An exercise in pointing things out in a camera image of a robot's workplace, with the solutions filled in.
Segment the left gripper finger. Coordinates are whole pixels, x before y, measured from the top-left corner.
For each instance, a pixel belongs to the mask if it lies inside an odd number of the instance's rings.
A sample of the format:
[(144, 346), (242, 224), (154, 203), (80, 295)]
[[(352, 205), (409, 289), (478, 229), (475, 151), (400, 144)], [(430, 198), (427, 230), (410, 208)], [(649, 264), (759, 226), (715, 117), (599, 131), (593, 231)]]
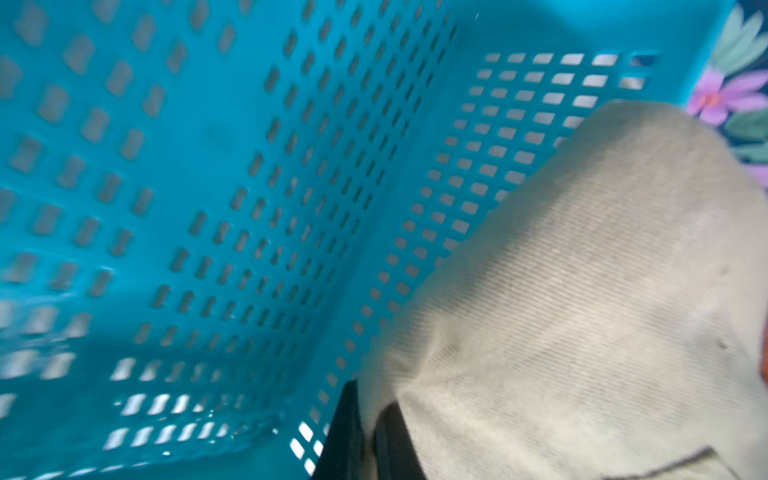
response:
[(355, 380), (344, 385), (311, 477), (426, 479), (398, 403), (383, 410), (371, 434), (364, 432)]

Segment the khaki long pants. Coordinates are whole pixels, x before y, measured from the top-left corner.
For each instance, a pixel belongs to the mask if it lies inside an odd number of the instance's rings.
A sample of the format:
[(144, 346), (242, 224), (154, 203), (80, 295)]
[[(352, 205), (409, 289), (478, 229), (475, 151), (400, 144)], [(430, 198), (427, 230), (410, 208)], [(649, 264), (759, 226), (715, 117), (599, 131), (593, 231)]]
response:
[(588, 117), (411, 295), (359, 377), (429, 479), (763, 479), (767, 196), (665, 103)]

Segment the teal plastic basket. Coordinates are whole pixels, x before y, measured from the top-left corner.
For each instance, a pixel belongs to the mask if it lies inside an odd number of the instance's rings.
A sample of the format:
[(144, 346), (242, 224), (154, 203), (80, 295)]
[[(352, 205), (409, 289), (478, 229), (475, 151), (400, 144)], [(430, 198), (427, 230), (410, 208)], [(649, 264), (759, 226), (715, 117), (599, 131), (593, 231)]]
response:
[(731, 8), (3, 2), (2, 477), (309, 477), (413, 291)]

